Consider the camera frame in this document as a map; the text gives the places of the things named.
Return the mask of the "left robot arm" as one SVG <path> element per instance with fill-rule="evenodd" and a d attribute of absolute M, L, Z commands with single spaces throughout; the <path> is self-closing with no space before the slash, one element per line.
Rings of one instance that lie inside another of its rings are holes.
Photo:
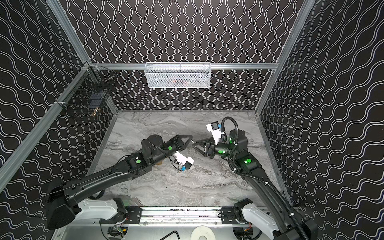
<path fill-rule="evenodd" d="M 55 230 L 68 225 L 81 213 L 81 201 L 111 186 L 145 175 L 156 163 L 185 150 L 192 139 L 191 135 L 176 135 L 164 142 L 161 136 L 151 135 L 141 141 L 140 150 L 124 156 L 112 167 L 66 182 L 54 178 L 44 200 L 47 228 Z"/>

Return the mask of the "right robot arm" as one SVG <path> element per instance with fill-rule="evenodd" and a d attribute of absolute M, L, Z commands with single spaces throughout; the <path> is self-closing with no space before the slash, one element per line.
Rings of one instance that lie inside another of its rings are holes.
<path fill-rule="evenodd" d="M 221 157 L 232 172 L 245 180 L 266 205 L 269 213 L 259 210 L 250 199 L 234 205 L 234 213 L 227 220 L 251 224 L 270 240 L 315 240 L 319 228 L 313 220 L 304 217 L 288 202 L 267 176 L 262 164 L 248 147 L 246 132 L 232 117 L 207 124 L 212 137 L 196 141 L 193 148 L 203 156 Z"/>

